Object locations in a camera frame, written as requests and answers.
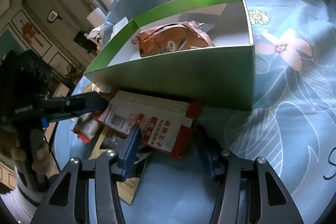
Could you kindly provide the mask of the black sesame gold pouch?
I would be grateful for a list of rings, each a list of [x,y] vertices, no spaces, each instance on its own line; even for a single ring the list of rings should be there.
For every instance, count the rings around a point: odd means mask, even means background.
[[[115,175],[119,197],[131,205],[152,149],[140,143],[141,129],[131,126],[129,134],[122,134],[105,126],[90,155],[96,159],[112,151],[111,173]]]

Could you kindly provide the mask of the red white snack packet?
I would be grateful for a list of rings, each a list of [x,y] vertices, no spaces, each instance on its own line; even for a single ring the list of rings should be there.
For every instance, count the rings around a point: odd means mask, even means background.
[[[133,126],[138,126],[143,145],[171,157],[184,156],[193,122],[201,111],[200,104],[121,90],[100,95],[108,100],[107,108],[80,116],[72,129],[84,143],[89,143],[102,127],[118,138],[125,138]]]

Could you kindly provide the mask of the orange brown snack packet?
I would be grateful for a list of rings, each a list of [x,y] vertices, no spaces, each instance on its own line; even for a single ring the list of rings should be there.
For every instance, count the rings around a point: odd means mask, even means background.
[[[132,38],[131,42],[138,46],[141,57],[214,46],[201,25],[195,21],[148,28]]]

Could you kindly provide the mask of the white lamp shade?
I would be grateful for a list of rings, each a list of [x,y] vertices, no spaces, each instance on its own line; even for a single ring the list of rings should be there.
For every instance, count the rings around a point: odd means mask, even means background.
[[[94,28],[96,28],[105,23],[106,15],[98,7],[87,16],[87,20]]]

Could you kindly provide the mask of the white tissue pack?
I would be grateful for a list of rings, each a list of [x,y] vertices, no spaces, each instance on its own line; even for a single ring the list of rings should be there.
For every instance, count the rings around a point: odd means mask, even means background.
[[[127,17],[123,17],[119,22],[112,25],[109,22],[105,23],[105,32],[104,32],[104,43],[110,42],[111,39],[114,38],[127,24],[129,20]]]

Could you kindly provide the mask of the green cardboard box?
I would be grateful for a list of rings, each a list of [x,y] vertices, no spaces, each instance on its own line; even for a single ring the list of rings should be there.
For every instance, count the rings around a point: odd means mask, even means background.
[[[98,87],[252,108],[255,48],[244,0],[172,0],[128,20],[84,73]],[[190,21],[201,25],[213,47],[141,57],[131,42],[148,28]]]

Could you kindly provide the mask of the light blue floral bedsheet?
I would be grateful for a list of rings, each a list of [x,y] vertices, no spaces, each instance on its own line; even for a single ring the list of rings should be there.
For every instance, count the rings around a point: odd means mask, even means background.
[[[115,0],[107,33],[171,0]],[[335,223],[335,0],[245,0],[255,42],[252,111],[201,121],[236,155],[265,157],[305,223]]]

